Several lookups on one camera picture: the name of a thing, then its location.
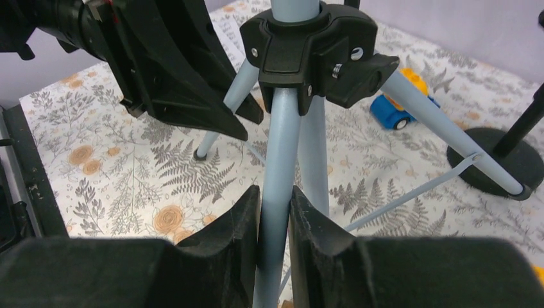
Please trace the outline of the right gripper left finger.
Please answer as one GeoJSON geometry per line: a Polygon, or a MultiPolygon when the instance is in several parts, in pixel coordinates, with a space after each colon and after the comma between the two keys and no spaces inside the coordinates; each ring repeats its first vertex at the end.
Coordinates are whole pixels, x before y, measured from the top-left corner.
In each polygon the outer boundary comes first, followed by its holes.
{"type": "Polygon", "coordinates": [[[250,307],[260,190],[172,244],[27,239],[1,257],[2,307],[250,307]]]}

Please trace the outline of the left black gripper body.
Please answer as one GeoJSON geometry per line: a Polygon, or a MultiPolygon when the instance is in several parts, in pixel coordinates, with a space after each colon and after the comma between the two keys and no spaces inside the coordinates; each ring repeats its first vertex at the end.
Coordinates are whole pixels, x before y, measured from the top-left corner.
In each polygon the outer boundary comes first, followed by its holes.
{"type": "Polygon", "coordinates": [[[160,80],[231,82],[235,72],[203,1],[89,1],[81,8],[85,49],[121,82],[143,90],[160,80]]]}

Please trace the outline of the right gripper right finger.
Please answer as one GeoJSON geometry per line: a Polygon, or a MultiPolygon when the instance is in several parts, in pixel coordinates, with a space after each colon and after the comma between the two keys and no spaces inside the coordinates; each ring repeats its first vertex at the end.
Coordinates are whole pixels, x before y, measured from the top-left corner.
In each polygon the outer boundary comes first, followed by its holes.
{"type": "Polygon", "coordinates": [[[493,237],[345,231],[297,187],[289,216],[295,307],[542,307],[524,255],[493,237]]]}

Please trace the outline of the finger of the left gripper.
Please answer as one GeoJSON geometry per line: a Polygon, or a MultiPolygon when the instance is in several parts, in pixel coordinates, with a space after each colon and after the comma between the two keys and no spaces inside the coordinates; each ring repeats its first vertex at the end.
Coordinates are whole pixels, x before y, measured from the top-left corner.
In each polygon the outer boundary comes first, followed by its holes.
{"type": "Polygon", "coordinates": [[[121,82],[121,104],[135,117],[147,113],[164,124],[218,132],[245,141],[248,133],[235,117],[241,116],[260,124],[264,112],[253,96],[248,94],[231,115],[223,103],[229,87],[227,81],[187,83],[160,80],[157,85],[153,84],[146,89],[149,94],[149,100],[146,101],[143,90],[121,82]]]}

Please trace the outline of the light blue music stand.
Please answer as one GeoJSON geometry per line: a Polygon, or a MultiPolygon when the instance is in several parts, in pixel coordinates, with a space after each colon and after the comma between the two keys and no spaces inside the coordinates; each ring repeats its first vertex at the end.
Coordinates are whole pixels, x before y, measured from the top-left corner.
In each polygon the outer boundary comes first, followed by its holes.
{"type": "Polygon", "coordinates": [[[329,6],[322,1],[273,1],[271,8],[248,20],[241,30],[246,59],[226,96],[235,112],[243,94],[260,85],[271,114],[264,191],[260,210],[254,307],[274,307],[280,295],[290,198],[295,167],[309,181],[317,167],[310,196],[326,180],[325,106],[329,101],[350,108],[382,90],[408,113],[461,154],[510,195],[523,185],[454,124],[397,69],[398,58],[375,51],[377,24],[360,11],[358,1],[329,6]]]}

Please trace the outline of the sheet music page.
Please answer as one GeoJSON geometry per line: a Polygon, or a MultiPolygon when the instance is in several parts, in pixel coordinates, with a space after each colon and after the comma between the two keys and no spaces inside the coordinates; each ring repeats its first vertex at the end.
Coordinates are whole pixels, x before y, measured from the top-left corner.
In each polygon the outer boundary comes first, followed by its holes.
{"type": "Polygon", "coordinates": [[[234,20],[212,21],[227,57],[236,71],[246,59],[239,26],[234,20]]]}

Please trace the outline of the yellow toy block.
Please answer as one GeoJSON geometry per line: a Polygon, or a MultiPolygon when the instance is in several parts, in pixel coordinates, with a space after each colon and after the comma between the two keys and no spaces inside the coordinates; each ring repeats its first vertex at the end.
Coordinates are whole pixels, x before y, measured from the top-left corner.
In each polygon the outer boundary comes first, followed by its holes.
{"type": "Polygon", "coordinates": [[[534,271],[535,275],[537,276],[540,284],[544,286],[544,268],[540,266],[532,266],[532,270],[534,271]]]}

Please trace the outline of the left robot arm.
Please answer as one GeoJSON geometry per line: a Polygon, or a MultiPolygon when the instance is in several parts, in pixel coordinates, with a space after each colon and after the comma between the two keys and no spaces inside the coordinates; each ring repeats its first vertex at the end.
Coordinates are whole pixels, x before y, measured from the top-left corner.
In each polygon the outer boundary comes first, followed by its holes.
{"type": "Polygon", "coordinates": [[[106,61],[134,117],[248,138],[241,119],[264,114],[250,94],[239,109],[224,104],[235,69],[203,1],[2,1],[1,51],[31,60],[35,29],[54,36],[64,51],[82,49],[106,61]]]}

